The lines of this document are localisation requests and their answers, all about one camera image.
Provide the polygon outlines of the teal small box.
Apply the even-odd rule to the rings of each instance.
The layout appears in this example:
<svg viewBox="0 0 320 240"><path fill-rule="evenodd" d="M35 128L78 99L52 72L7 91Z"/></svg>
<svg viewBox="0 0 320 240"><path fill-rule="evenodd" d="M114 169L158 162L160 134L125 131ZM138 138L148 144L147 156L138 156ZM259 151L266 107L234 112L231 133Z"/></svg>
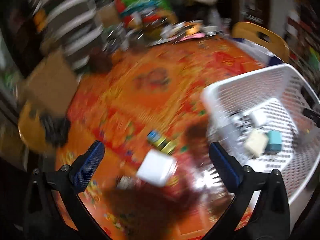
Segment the teal small box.
<svg viewBox="0 0 320 240"><path fill-rule="evenodd" d="M282 150L282 137L279 131L271 130L266 133L268 137L268 143L265 148L265 153L276 154Z"/></svg>

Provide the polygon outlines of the white perforated plastic basket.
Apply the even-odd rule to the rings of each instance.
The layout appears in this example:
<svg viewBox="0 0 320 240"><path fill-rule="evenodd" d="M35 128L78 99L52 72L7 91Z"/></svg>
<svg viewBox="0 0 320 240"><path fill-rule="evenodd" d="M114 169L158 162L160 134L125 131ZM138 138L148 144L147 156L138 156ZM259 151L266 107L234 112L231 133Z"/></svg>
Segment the white perforated plastic basket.
<svg viewBox="0 0 320 240"><path fill-rule="evenodd" d="M289 203L306 189L319 165L319 128L303 114L319 111L319 99L289 64L255 70L205 87L208 139L219 139L230 155L257 172L280 170ZM253 129L281 134L281 151L254 157L244 148Z"/></svg>

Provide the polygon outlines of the yellow toy car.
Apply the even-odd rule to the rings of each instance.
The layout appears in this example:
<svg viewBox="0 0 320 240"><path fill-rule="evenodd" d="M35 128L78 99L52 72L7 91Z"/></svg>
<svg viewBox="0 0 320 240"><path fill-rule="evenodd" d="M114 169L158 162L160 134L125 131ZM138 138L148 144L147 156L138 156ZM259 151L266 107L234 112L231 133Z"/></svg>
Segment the yellow toy car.
<svg viewBox="0 0 320 240"><path fill-rule="evenodd" d="M146 139L158 151L167 155L172 155L176 148L176 143L173 140L168 139L156 130L152 130Z"/></svg>

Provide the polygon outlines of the white power adapter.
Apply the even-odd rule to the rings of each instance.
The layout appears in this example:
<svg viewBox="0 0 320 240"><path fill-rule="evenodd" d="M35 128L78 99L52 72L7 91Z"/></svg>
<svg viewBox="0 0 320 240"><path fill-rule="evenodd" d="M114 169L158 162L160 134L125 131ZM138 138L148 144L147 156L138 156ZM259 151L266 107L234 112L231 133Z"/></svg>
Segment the white power adapter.
<svg viewBox="0 0 320 240"><path fill-rule="evenodd" d="M269 138L265 133L255 129L248 135L244 143L244 148L252 154L253 157L259 158L265 152L268 141Z"/></svg>

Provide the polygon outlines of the black phone holder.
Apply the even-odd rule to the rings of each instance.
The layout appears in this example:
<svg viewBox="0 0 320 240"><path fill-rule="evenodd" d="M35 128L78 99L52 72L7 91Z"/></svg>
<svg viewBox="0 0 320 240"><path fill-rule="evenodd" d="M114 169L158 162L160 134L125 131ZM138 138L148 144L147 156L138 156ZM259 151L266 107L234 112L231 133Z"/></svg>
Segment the black phone holder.
<svg viewBox="0 0 320 240"><path fill-rule="evenodd" d="M40 115L40 122L45 130L46 142L55 148L65 146L71 128L71 122L67 116L52 117L47 113L43 113Z"/></svg>

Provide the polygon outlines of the wooden chair left side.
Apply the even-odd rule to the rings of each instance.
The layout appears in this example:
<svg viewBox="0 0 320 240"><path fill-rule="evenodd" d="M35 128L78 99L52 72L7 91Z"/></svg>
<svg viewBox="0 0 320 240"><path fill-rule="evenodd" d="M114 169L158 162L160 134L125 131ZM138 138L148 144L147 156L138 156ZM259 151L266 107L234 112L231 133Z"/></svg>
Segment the wooden chair left side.
<svg viewBox="0 0 320 240"><path fill-rule="evenodd" d="M39 112L29 101L20 112L18 131L22 141L33 152L44 154L54 150L46 141L46 131L40 122Z"/></svg>

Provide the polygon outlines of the wooden chair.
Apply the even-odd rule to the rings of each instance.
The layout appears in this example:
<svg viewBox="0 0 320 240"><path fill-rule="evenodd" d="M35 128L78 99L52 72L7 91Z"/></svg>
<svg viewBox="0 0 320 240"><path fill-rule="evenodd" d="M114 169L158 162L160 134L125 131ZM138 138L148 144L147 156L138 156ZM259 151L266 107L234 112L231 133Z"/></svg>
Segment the wooden chair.
<svg viewBox="0 0 320 240"><path fill-rule="evenodd" d="M29 101L20 112L18 131L22 141L33 152L44 154L54 150L46 141L46 131L40 122L39 112Z"/></svg>
<svg viewBox="0 0 320 240"><path fill-rule="evenodd" d="M288 63L290 50L287 43L276 33L251 22L238 22L233 28L233 38L244 38L265 47L282 61Z"/></svg>

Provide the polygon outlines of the red festive tablecloth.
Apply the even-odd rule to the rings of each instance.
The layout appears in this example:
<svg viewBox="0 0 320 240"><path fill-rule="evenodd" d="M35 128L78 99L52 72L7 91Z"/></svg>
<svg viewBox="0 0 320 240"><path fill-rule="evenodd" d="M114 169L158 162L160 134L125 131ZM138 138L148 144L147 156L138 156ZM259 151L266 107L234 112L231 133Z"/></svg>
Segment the red festive tablecloth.
<svg viewBox="0 0 320 240"><path fill-rule="evenodd" d="M213 212L202 202L183 211L168 198L118 192L115 179L135 174L151 150L146 137L153 130L175 141L174 156L191 168L192 155L207 150L204 87L262 67L223 38L127 52L108 74L82 78L67 112L72 125L56 166L71 164L95 140L102 141L105 156L80 199L110 237L201 239L227 204L225 194Z"/></svg>

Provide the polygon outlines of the white rectangular box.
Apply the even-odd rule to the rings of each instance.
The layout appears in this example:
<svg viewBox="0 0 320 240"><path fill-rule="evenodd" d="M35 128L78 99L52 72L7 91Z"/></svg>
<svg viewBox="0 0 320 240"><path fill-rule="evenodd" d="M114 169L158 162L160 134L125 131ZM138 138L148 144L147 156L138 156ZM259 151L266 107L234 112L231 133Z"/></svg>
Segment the white rectangular box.
<svg viewBox="0 0 320 240"><path fill-rule="evenodd" d="M164 187L175 173L177 160L158 150L149 150L143 159L136 177L156 187Z"/></svg>

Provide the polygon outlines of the brown cardboard box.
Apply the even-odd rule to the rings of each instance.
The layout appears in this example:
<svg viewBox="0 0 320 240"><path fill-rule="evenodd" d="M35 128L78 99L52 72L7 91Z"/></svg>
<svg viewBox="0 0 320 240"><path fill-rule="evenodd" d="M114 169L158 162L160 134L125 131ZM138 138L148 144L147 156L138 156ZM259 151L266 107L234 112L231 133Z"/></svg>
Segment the brown cardboard box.
<svg viewBox="0 0 320 240"><path fill-rule="evenodd" d="M52 51L23 83L25 104L21 113L33 109L54 117L64 117L77 88L76 75L65 60L63 51Z"/></svg>

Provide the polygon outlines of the brown ceramic mug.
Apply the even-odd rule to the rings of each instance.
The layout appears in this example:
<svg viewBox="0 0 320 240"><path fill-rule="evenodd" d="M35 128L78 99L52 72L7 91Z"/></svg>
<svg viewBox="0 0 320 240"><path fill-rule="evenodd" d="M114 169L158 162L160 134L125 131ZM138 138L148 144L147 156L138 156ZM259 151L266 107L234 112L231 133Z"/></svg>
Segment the brown ceramic mug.
<svg viewBox="0 0 320 240"><path fill-rule="evenodd" d="M88 65L91 72L98 74L109 73L113 66L108 53L102 51L99 47L95 47L91 50Z"/></svg>

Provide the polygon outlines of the wooden chair right side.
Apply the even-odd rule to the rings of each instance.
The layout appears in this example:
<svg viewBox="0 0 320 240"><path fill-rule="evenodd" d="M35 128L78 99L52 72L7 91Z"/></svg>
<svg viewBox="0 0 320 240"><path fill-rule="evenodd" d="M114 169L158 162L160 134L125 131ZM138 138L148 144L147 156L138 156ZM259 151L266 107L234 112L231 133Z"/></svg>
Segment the wooden chair right side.
<svg viewBox="0 0 320 240"><path fill-rule="evenodd" d="M282 61L288 63L290 50L287 43L276 33L251 22L238 22L233 28L233 38L244 38L265 47Z"/></svg>

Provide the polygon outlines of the white plastic drawer tower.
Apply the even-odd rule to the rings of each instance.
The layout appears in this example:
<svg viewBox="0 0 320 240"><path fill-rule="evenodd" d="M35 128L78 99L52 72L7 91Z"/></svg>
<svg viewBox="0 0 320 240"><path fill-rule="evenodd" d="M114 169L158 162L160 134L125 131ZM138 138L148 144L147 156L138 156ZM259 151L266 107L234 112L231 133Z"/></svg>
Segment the white plastic drawer tower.
<svg viewBox="0 0 320 240"><path fill-rule="evenodd" d="M97 16L94 0L29 0L46 13L45 24L55 42L63 49L72 70L83 68L93 48L106 42L104 26Z"/></svg>

